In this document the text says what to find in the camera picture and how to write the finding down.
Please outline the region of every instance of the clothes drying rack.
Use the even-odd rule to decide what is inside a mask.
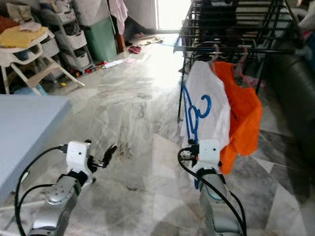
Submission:
[[[281,49],[284,41],[294,41],[296,49]],[[182,82],[185,69],[195,60],[237,63],[248,56],[243,65],[245,74],[249,64],[259,64],[258,93],[264,77],[265,63],[271,54],[311,57],[298,23],[287,0],[193,0],[174,45],[184,53]],[[181,86],[178,122],[180,119],[183,87]]]

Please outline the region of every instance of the marble floor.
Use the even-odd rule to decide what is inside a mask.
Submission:
[[[72,112],[47,147],[90,138],[100,159],[111,144],[118,150],[97,181],[82,192],[71,214],[67,236],[202,236],[204,213],[199,193],[177,163],[181,145],[177,123],[183,57],[159,44],[142,47],[134,58],[71,82],[51,94],[65,95]],[[238,157],[227,186],[245,208],[249,236],[312,236],[315,232],[315,181],[287,128],[274,94],[261,91],[264,115],[259,149]],[[33,168],[32,183],[56,181],[65,170],[61,154],[50,153]],[[26,202],[42,199],[34,193]],[[31,214],[23,213],[30,226]],[[17,232],[13,212],[0,213],[0,229]]]

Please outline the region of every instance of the blue hanger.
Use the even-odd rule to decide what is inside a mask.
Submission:
[[[182,89],[183,89],[183,97],[184,97],[184,107],[185,107],[185,118],[186,118],[186,128],[187,128],[187,136],[188,139],[190,139],[190,132],[194,135],[194,142],[195,144],[198,144],[198,122],[199,122],[199,118],[205,118],[211,110],[211,98],[208,95],[203,95],[201,97],[201,100],[206,99],[207,100],[207,110],[204,114],[201,114],[200,109],[197,109],[195,107],[195,105],[193,105],[193,103],[191,102],[188,90],[184,84],[184,82],[182,82]],[[186,98],[188,100],[188,104],[189,104],[189,108],[187,110],[187,103],[186,103]],[[195,116],[195,125],[193,126],[192,123],[192,117],[191,117],[191,112],[194,112],[194,116]]]

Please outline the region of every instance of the orange cloth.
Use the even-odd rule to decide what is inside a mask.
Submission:
[[[262,106],[253,88],[235,83],[233,64],[216,61],[215,72],[224,82],[231,107],[230,143],[220,153],[221,171],[229,174],[238,153],[246,156],[258,149]]]

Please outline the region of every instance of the pink cloth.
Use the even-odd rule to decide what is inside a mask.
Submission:
[[[124,34],[125,31],[125,20],[127,19],[128,9],[124,4],[123,0],[109,0],[110,13],[117,19],[118,33]]]

